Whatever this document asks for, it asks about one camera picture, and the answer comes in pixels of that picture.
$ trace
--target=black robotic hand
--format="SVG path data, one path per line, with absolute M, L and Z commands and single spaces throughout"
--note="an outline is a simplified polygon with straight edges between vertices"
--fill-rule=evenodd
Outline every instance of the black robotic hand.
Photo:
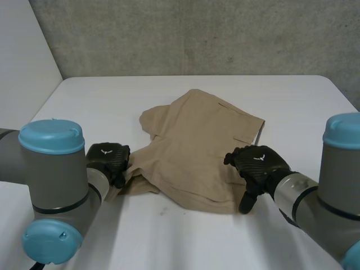
M 251 211 L 259 195 L 266 192 L 273 196 L 277 183 L 272 181 L 272 174 L 291 172 L 286 161 L 267 146 L 237 147 L 233 153 L 226 154 L 224 164 L 234 166 L 246 181 L 246 191 L 239 205 L 242 214 Z

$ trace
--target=white wall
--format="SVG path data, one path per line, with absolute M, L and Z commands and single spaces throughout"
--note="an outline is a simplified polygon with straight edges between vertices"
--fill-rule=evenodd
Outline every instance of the white wall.
M 31 121 L 61 81 L 28 0 L 0 0 L 0 128 Z

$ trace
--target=tabletop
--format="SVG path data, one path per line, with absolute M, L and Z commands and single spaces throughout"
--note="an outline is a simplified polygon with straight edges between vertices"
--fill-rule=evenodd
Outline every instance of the tabletop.
M 169 104 L 194 88 L 264 119 L 259 144 L 270 146 L 292 170 L 315 181 L 326 120 L 356 111 L 322 76 L 89 77 L 63 81 L 33 120 L 79 123 L 86 150 L 93 143 L 119 142 L 134 151 L 150 143 L 138 121 L 141 113 Z M 21 257 L 12 266 L 28 269 L 31 260 L 19 250 L 19 240 L 14 240 L 32 219 L 31 206 L 24 207 L 30 203 L 27 187 L 8 183 L 1 187 L 5 199 L 0 196 L 0 213 L 7 222 L 0 225 L 0 232 L 12 226 L 6 241 L 13 243 L 0 259 Z M 13 217 L 5 203 L 12 205 L 19 217 Z M 67 264 L 45 269 L 341 268 L 304 232 L 287 224 L 268 195 L 258 199 L 249 215 L 219 215 L 181 208 L 163 194 L 144 194 L 105 202 L 75 257 Z

